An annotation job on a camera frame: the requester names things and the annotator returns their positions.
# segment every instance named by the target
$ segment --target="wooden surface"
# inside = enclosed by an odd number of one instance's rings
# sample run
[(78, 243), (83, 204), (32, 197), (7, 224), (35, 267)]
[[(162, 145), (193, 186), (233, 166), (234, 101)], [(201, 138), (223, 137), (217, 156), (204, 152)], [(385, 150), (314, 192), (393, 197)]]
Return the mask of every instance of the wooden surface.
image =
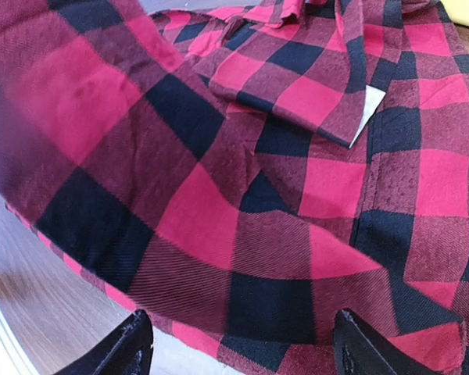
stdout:
[[(219, 0), (143, 0), (149, 12), (178, 6), (209, 8), (216, 4)], [(469, 51), (469, 29), (457, 29)], [(68, 270), (5, 210), (1, 198), (0, 307), (42, 374), (53, 373), (84, 354), (127, 315), (103, 293)]]

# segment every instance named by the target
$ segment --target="shirt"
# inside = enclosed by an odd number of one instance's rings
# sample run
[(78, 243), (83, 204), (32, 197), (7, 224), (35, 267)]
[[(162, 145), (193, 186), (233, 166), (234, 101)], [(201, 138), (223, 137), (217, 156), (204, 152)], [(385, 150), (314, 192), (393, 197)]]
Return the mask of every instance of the shirt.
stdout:
[(435, 2), (0, 1), (0, 192), (244, 373), (334, 373), (344, 307), (469, 373), (469, 54)]

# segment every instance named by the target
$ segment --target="plaid shirt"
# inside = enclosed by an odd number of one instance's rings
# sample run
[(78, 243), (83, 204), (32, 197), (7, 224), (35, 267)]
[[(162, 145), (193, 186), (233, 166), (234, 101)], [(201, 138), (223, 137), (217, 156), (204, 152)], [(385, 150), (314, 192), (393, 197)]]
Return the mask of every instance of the plaid shirt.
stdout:
[(343, 307), (469, 373), (469, 54), (432, 3), (0, 0), (0, 192), (244, 373), (334, 373)]

